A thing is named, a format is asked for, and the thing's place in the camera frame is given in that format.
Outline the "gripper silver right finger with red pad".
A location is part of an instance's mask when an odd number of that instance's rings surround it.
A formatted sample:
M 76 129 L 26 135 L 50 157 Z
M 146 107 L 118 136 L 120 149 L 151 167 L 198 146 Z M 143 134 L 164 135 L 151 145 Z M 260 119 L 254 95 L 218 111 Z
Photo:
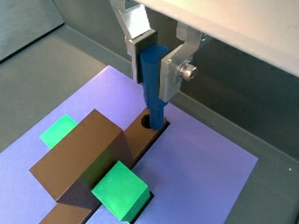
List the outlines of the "gripper silver right finger with red pad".
M 211 37 L 184 23 L 176 27 L 176 38 L 182 44 L 162 58 L 159 98 L 168 102 L 180 91 L 182 82 L 190 81 L 198 72 L 192 64 L 194 54 L 203 48 Z

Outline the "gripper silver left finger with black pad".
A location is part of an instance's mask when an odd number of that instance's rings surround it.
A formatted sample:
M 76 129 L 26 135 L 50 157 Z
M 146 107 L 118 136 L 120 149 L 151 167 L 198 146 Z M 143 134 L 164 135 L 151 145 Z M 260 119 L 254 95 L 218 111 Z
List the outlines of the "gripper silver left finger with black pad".
M 126 49 L 132 60 L 134 80 L 143 82 L 140 52 L 158 43 L 158 32 L 151 28 L 146 7 L 132 0 L 110 0 L 116 20 L 126 36 Z

